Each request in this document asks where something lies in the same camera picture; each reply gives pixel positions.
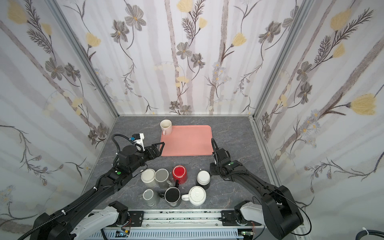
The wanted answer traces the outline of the dark mug white base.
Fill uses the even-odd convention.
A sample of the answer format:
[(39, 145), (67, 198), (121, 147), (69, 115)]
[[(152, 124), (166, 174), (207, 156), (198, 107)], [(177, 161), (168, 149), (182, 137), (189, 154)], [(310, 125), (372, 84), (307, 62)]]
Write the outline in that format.
[(196, 185), (207, 190), (211, 184), (211, 175), (207, 171), (200, 171), (197, 175)]

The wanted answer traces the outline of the pale pink mug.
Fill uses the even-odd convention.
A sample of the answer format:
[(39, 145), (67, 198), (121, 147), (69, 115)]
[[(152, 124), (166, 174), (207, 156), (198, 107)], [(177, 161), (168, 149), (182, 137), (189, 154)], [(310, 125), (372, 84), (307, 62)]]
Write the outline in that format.
[(162, 120), (160, 122), (160, 127), (162, 130), (162, 135), (169, 136), (173, 131), (173, 125), (170, 120)]

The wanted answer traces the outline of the red mug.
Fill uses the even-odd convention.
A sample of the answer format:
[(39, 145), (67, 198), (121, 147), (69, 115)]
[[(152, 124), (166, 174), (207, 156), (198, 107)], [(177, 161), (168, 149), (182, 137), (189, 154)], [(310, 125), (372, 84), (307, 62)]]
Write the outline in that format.
[(188, 180), (187, 169), (182, 165), (175, 166), (172, 170), (172, 176), (175, 182), (175, 187), (178, 188)]

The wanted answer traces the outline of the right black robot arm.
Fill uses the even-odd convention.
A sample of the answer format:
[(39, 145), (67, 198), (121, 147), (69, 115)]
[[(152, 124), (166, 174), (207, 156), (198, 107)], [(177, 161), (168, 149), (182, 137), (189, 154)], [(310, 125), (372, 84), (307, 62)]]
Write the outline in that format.
[(288, 188), (265, 182), (239, 161), (232, 160), (229, 151), (218, 147), (215, 139), (211, 139), (211, 143), (215, 159), (210, 164), (211, 175), (243, 186), (258, 201), (257, 204), (250, 201), (239, 203), (230, 217), (226, 217), (222, 211), (220, 221), (240, 226), (247, 222), (258, 223), (264, 225), (276, 239), (281, 240), (288, 234), (295, 235), (294, 230), (304, 224), (305, 216), (310, 228), (307, 233), (296, 236), (307, 236), (311, 233), (313, 225), (308, 214), (297, 205)]

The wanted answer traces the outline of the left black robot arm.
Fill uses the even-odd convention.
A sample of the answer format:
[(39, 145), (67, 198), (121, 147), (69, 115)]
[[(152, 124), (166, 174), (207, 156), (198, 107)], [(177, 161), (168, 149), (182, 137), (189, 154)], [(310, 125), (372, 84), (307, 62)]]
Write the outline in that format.
[(72, 203), (51, 215), (41, 214), (34, 222), (33, 228), (19, 237), (24, 240), (74, 240), (79, 234), (75, 228), (88, 214), (108, 197), (120, 191), (132, 178), (133, 173), (162, 155), (165, 143), (160, 142), (142, 148), (128, 145), (118, 149), (112, 168), (102, 174), (94, 187)]

